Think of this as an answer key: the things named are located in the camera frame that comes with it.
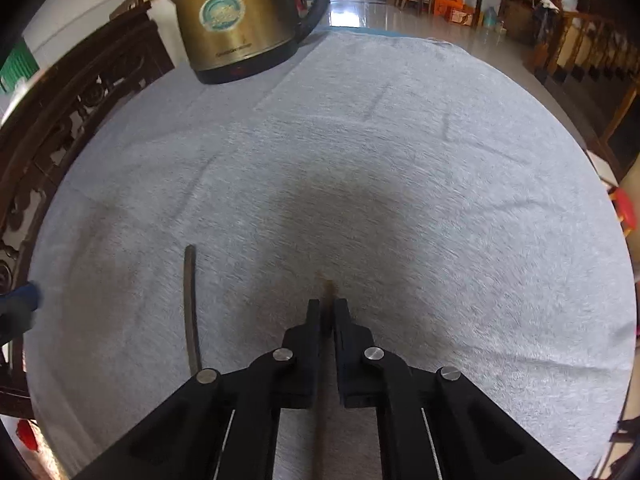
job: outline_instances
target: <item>shiny floor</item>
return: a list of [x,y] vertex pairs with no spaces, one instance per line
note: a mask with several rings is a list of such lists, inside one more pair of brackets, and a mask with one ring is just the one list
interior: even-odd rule
[[375,28],[416,38],[435,38],[464,48],[514,80],[540,101],[583,147],[586,144],[558,102],[523,65],[530,48],[482,27],[472,29],[446,22],[415,7],[399,10],[380,0],[332,0],[321,25]]

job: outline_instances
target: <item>teal sticker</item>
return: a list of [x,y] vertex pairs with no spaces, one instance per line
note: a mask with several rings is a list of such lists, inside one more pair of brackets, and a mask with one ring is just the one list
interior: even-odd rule
[[242,0],[207,0],[200,7],[200,23],[209,32],[234,28],[243,17]]

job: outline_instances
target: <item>carved wooden backrest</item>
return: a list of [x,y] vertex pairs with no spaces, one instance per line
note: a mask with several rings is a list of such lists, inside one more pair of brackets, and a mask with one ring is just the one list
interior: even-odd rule
[[[76,45],[17,105],[0,128],[0,294],[26,282],[53,195],[108,113],[173,67],[137,7]],[[10,345],[8,361],[0,354],[0,413],[33,418],[21,338]]]

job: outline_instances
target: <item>electric kettle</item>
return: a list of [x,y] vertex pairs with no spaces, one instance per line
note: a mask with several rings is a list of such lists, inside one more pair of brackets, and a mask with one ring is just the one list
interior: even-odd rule
[[304,18],[295,0],[173,0],[191,67],[218,84],[251,76],[293,56],[330,0],[314,0]]

